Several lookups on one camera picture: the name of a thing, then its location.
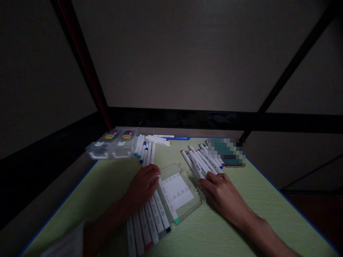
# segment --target floor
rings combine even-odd
[[[343,253],[343,196],[285,195]]]

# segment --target blue table edge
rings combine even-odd
[[[190,140],[191,138],[225,138],[225,137],[165,137],[169,140]],[[305,215],[302,214],[301,211],[298,210],[297,207],[292,204],[291,201],[285,195],[261,172],[258,167],[254,165],[254,163],[248,159],[247,156],[245,158],[264,176],[264,178],[287,200],[287,202],[290,203],[290,205],[293,206],[293,208],[299,212],[299,214],[314,228],[314,230],[322,237],[324,240],[340,255],[343,256],[342,253],[310,222]],[[79,186],[79,184],[83,181],[83,179],[88,175],[88,173],[92,170],[92,168],[95,166],[95,164],[98,161],[96,161],[91,168],[87,171],[87,173],[81,178],[81,180],[76,184],[76,186],[73,188],[73,190],[67,195],[67,197],[63,200],[63,202],[57,207],[57,209],[51,214],[51,216],[47,219],[47,221],[42,225],[42,227],[39,229],[39,231],[31,238],[31,240],[25,245],[25,247],[21,250],[21,252],[17,256],[22,256],[22,254],[26,251],[26,249],[30,246],[32,241],[39,235],[39,233],[43,230],[43,228],[48,224],[48,222],[52,219],[52,217],[55,215],[55,213],[61,208],[61,206],[65,203],[65,201],[69,198],[69,196],[75,191],[75,189]]]

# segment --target forearm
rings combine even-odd
[[[85,257],[95,256],[112,233],[130,217],[120,201],[113,203],[95,222],[84,230],[83,253]]]
[[[250,222],[244,230],[246,235],[250,237],[267,256],[298,256],[282,241],[264,219],[255,219],[253,222]]]

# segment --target white paper card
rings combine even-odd
[[[176,210],[194,198],[180,173],[176,173],[164,180],[163,186]]]

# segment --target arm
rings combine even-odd
[[[149,183],[159,174],[161,172],[156,165],[150,164],[141,168],[122,199],[114,202],[84,230],[83,255],[85,257],[96,255],[111,234],[150,200],[157,189],[159,177],[155,179],[151,188],[149,188]]]
[[[217,210],[250,237],[267,256],[298,256],[243,200],[224,173],[207,173],[199,185],[207,192]]]

